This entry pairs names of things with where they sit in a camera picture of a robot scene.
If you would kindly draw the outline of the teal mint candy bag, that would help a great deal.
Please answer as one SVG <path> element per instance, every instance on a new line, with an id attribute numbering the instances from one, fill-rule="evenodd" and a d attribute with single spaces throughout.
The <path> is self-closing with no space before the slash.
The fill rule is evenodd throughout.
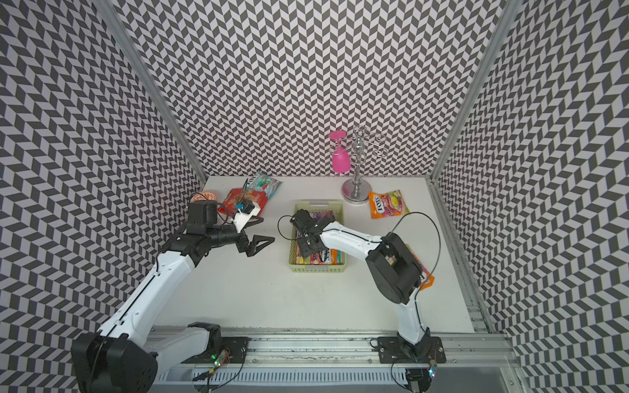
<path id="1" fill-rule="evenodd" d="M 244 190 L 246 193 L 250 191 L 265 193 L 265 196 L 270 199 L 282 184 L 282 181 L 258 171 L 247 180 Z"/>

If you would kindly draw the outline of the purple candy bag back side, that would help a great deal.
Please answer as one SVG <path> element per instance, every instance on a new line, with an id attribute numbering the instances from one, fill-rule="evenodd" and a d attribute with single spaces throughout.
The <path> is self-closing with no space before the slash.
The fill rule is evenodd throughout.
<path id="1" fill-rule="evenodd" d="M 332 218 L 333 220 L 336 219 L 332 211 L 316 212 L 312 215 L 312 217 L 317 222 L 321 221 L 322 219 L 329 219 L 329 218 Z"/>

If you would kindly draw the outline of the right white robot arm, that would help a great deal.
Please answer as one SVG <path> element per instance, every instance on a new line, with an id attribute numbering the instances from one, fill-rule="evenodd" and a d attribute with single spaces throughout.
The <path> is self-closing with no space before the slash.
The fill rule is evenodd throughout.
<path id="1" fill-rule="evenodd" d="M 334 216 L 315 220 L 300 209 L 290 218 L 300 255 L 309 257 L 336 250 L 366 263 L 378 291 L 394 305 L 398 336 L 409 346 L 419 345 L 430 329 L 417 296 L 425 280 L 423 267 L 399 235 L 368 235 L 340 224 Z"/>

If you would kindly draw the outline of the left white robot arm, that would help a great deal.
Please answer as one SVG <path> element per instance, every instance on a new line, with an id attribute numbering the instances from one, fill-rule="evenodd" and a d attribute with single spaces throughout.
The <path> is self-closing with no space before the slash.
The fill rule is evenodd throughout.
<path id="1" fill-rule="evenodd" d="M 166 303 L 209 252 L 234 244 L 254 256 L 273 237 L 247 237 L 245 229 L 260 224 L 260 206 L 244 201 L 219 221 L 219 204 L 189 204 L 188 218 L 160 250 L 155 265 L 121 308 L 96 332 L 83 333 L 70 352 L 82 392 L 147 392 L 157 377 L 198 355 L 220 360 L 224 351 L 217 324 L 194 323 L 153 346 L 149 333 Z"/>

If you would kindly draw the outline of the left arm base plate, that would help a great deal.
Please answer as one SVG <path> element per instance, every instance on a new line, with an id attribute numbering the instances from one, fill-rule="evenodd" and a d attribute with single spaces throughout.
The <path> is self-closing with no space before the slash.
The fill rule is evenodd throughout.
<path id="1" fill-rule="evenodd" d="M 227 337 L 216 349 L 206 350 L 192 360 L 193 363 L 210 364 L 228 362 L 242 365 L 247 357 L 249 337 Z"/>

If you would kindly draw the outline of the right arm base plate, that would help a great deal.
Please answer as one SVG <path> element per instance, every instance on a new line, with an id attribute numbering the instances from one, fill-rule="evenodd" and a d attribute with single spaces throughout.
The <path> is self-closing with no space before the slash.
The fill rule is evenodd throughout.
<path id="1" fill-rule="evenodd" d="M 395 360 L 407 363 L 438 365 L 447 361 L 440 337 L 425 335 L 418 343 L 410 344 L 400 336 L 377 337 L 374 346 L 381 364 L 392 364 Z"/>

